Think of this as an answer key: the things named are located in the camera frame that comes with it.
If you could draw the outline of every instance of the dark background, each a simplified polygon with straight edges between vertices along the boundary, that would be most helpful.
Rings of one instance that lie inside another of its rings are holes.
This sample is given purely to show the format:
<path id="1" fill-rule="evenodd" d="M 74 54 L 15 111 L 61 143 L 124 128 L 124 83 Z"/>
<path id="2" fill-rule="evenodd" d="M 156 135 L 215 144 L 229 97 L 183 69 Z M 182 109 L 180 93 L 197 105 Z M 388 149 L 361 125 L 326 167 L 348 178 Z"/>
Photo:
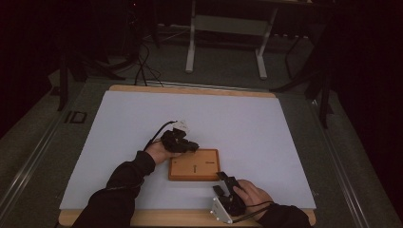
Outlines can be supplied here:
<path id="1" fill-rule="evenodd" d="M 123 2 L 26 0 L 7 3 L 0 9 L 0 137 L 51 90 L 48 75 L 59 67 L 61 34 L 69 34 L 72 44 L 92 58 L 125 53 Z M 234 4 L 226 11 L 222 6 L 211 8 L 211 4 L 201 9 L 231 14 L 238 7 Z M 338 15 L 339 29 L 327 38 L 330 45 L 324 52 L 343 49 L 332 64 L 332 89 L 403 219 L 403 6 L 392 0 L 344 1 L 342 5 L 347 10 Z M 155 7 L 159 23 L 189 24 L 190 1 L 155 1 Z M 250 10 L 254 11 L 252 5 L 238 13 L 248 17 Z M 267 16 L 261 8 L 256 11 L 257 17 Z M 300 34 L 304 20 L 316 19 L 311 9 L 281 7 L 273 33 Z"/>

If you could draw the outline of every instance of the white table leg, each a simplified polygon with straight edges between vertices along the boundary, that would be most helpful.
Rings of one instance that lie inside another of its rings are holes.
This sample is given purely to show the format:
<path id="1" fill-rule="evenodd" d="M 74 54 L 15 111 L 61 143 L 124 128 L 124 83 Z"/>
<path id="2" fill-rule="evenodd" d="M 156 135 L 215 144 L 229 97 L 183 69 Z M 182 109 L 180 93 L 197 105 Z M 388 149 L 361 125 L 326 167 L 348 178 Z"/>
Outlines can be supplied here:
<path id="1" fill-rule="evenodd" d="M 267 24 L 267 29 L 264 32 L 261 46 L 260 48 L 256 49 L 256 61 L 258 63 L 259 76 L 262 80 L 267 79 L 266 67 L 264 66 L 264 60 L 263 60 L 263 53 L 264 49 L 266 48 L 267 41 L 269 40 L 270 31 L 272 30 L 273 24 L 275 22 L 277 11 L 278 8 L 274 8 L 272 10 L 272 15 L 270 16 L 270 21 Z"/>
<path id="2" fill-rule="evenodd" d="M 190 20 L 190 44 L 189 50 L 187 51 L 187 60 L 186 60 L 186 73 L 193 72 L 193 63 L 195 62 L 195 7 L 196 0 L 192 1 L 192 18 Z"/>

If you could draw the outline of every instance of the table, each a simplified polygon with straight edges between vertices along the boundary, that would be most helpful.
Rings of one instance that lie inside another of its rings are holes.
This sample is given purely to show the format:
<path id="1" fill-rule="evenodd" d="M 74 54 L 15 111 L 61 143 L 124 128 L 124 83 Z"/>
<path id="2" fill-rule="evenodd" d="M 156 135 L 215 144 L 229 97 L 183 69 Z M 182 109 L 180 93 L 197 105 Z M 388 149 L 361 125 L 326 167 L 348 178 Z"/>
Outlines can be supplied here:
<path id="1" fill-rule="evenodd" d="M 191 20 L 190 20 L 190 44 L 187 52 L 186 68 L 187 73 L 193 72 L 193 64 L 195 59 L 195 32 L 196 30 L 209 30 L 236 34 L 256 35 L 262 37 L 262 42 L 259 48 L 255 50 L 256 60 L 258 64 L 259 76 L 262 80 L 267 79 L 267 72 L 264 66 L 263 53 L 266 48 L 270 32 L 274 25 L 278 8 L 281 5 L 306 5 L 317 6 L 311 0 L 260 0 L 271 4 L 269 9 L 270 17 L 267 21 L 247 20 L 240 18 L 228 18 L 219 16 L 201 15 L 196 13 L 196 0 L 192 0 Z"/>
<path id="2" fill-rule="evenodd" d="M 141 87 L 130 85 L 114 85 L 112 91 L 133 91 L 152 93 L 179 93 L 179 94 L 207 94 L 226 95 L 242 97 L 275 98 L 271 93 L 244 92 L 244 91 L 224 91 L 211 89 L 191 89 L 191 88 L 159 88 Z M 71 226 L 82 210 L 62 210 L 59 222 L 64 226 Z M 304 210 L 308 215 L 311 224 L 315 224 L 316 218 L 314 210 Z M 215 221 L 209 210 L 137 210 L 131 220 L 133 226 L 227 226 L 227 224 Z M 237 226 L 258 226 L 251 219 L 237 223 Z"/>

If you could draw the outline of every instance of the right hand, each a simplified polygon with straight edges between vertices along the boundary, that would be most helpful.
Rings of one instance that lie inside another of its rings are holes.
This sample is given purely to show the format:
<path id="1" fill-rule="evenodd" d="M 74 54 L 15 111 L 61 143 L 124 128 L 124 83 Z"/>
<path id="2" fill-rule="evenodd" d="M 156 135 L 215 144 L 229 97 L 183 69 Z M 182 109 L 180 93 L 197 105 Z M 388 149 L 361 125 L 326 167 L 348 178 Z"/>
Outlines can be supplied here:
<path id="1" fill-rule="evenodd" d="M 257 186 L 255 186 L 251 181 L 238 180 L 238 183 L 240 184 L 240 187 L 242 189 L 234 186 L 234 191 L 238 194 L 238 196 L 240 196 L 246 206 L 257 205 L 267 201 L 273 202 L 273 199 L 268 193 L 260 188 L 257 188 Z M 264 203 L 260 206 L 247 207 L 246 211 L 248 211 L 249 213 L 254 213 L 264 207 L 267 207 L 268 205 L 270 205 L 269 202 Z M 264 215 L 264 213 L 265 211 L 255 215 L 254 219 L 259 220 Z"/>
<path id="2" fill-rule="evenodd" d="M 171 153 L 165 150 L 162 142 L 152 143 L 146 148 L 145 152 L 151 156 L 156 165 L 165 162 L 165 160 L 181 155 L 181 153 Z"/>

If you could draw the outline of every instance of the black cable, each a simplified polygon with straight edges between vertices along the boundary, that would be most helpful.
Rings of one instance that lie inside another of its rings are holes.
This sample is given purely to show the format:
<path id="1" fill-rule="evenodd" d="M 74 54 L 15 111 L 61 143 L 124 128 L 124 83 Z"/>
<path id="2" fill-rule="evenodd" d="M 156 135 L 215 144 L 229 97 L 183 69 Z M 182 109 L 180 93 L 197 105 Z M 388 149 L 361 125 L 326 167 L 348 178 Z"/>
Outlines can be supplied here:
<path id="1" fill-rule="evenodd" d="M 154 135 L 154 137 L 153 137 L 150 141 L 148 141 L 148 143 L 147 143 L 147 145 L 145 146 L 145 148 L 144 148 L 143 151 L 145 151 L 146 148 L 148 148 L 148 146 L 151 145 L 151 144 L 154 142 L 154 140 L 155 140 L 155 138 L 157 138 L 158 134 L 160 134 L 160 132 L 161 132 L 167 125 L 173 124 L 173 123 L 175 123 L 175 122 L 176 122 L 176 121 L 170 121 L 170 122 L 165 123 L 165 124 L 157 131 L 157 133 Z"/>
<path id="2" fill-rule="evenodd" d="M 161 77 L 161 75 L 162 75 L 161 72 L 158 71 L 158 70 L 156 70 L 156 69 L 151 68 L 147 63 L 144 63 L 144 66 L 148 69 L 148 71 L 149 71 L 150 74 L 153 76 L 153 78 L 154 78 L 155 80 L 157 80 L 157 82 L 160 83 L 160 85 L 163 87 L 163 83 L 162 83 L 161 80 L 160 80 L 160 77 Z"/>
<path id="3" fill-rule="evenodd" d="M 159 142 L 162 142 L 162 141 L 161 140 L 156 140 L 156 141 L 152 142 L 151 144 L 159 143 Z"/>
<path id="4" fill-rule="evenodd" d="M 261 203 L 259 203 L 259 204 L 255 204 L 255 205 L 249 205 L 249 206 L 246 206 L 246 207 L 255 207 L 255 206 L 261 206 L 261 205 L 266 204 L 266 203 L 273 203 L 273 201 L 265 201 L 265 202 L 261 202 Z"/>
<path id="5" fill-rule="evenodd" d="M 136 73 L 136 77 L 134 78 L 134 85 L 135 85 L 135 86 L 137 85 L 137 80 L 138 80 L 138 78 L 139 78 L 140 72 L 142 73 L 145 86 L 147 86 L 147 82 L 146 82 L 146 80 L 145 80 L 145 75 L 144 75 L 144 63 L 147 61 L 148 56 L 149 56 L 149 54 L 150 54 L 150 51 L 149 51 L 149 48 L 148 48 L 146 45 L 144 45 L 143 43 L 142 43 L 142 46 L 145 47 L 145 49 L 146 49 L 146 51 L 147 51 L 147 54 L 146 54 L 146 56 L 145 56 L 145 58 L 144 58 L 144 62 L 143 62 L 143 63 L 142 63 L 142 61 L 141 61 L 141 58 L 139 57 L 140 68 L 139 68 L 139 70 L 138 70 L 137 73 Z"/>
<path id="6" fill-rule="evenodd" d="M 251 214 L 249 214 L 249 215 L 247 215 L 247 216 L 245 216 L 245 217 L 235 219 L 235 220 L 232 221 L 232 223 L 237 223 L 237 222 L 240 222 L 240 221 L 249 219 L 249 218 L 251 218 L 251 217 L 257 215 L 258 213 L 261 213 L 261 212 L 263 212 L 263 211 L 266 211 L 267 209 L 269 209 L 269 207 L 270 207 L 270 205 L 268 205 L 268 206 L 266 206 L 266 207 L 263 207 L 263 208 L 261 208 L 260 210 L 254 212 L 254 213 L 251 213 Z"/>

